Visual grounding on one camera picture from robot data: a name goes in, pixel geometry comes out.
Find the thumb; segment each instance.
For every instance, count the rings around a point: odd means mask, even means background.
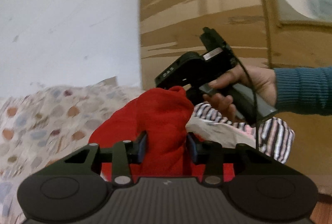
[[[222,89],[230,84],[236,83],[241,80],[244,71],[240,65],[237,65],[231,70],[228,70],[223,75],[221,75],[218,79],[209,83],[209,86],[215,89]]]

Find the cable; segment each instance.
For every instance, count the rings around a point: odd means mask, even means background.
[[[233,56],[235,58],[235,60],[239,63],[239,65],[241,66],[241,68],[243,69],[245,75],[247,76],[249,83],[250,83],[250,87],[251,87],[251,91],[254,95],[254,117],[255,117],[255,127],[256,127],[256,133],[255,133],[255,138],[256,138],[256,150],[259,150],[259,126],[258,126],[258,120],[257,120],[257,110],[258,110],[258,106],[257,106],[257,96],[256,96],[256,91],[255,91],[255,87],[254,87],[254,83],[252,82],[252,79],[247,71],[247,69],[245,68],[245,66],[242,64],[242,62],[240,61],[240,59],[233,53]]]

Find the patterned fabric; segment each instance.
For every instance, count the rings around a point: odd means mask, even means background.
[[[27,176],[86,145],[97,127],[141,93],[99,83],[0,99],[0,223],[24,220],[16,191]]]
[[[201,119],[231,125],[242,131],[250,132],[253,138],[256,138],[256,128],[251,128],[246,123],[233,123],[212,108],[210,104],[200,103],[196,105],[193,115]],[[295,137],[294,131],[287,123],[280,118],[273,117],[260,125],[258,134],[260,151],[281,163],[285,163]]]

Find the screw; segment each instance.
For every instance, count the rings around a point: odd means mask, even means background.
[[[131,179],[128,176],[118,176],[114,179],[114,182],[119,184],[119,185],[125,185],[131,182]]]
[[[205,178],[205,182],[210,185],[217,185],[221,182],[221,179],[217,176],[208,176]]]

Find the tagging gun handle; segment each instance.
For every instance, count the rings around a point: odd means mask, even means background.
[[[236,116],[240,120],[245,120],[250,126],[255,126],[255,105],[254,95],[250,88],[242,84],[236,83],[224,89],[213,89],[207,83],[202,85],[200,91],[210,97],[216,93],[224,96],[231,95],[233,97],[233,104],[237,108]],[[261,123],[272,118],[277,109],[265,102],[258,94],[257,97],[257,122]]]

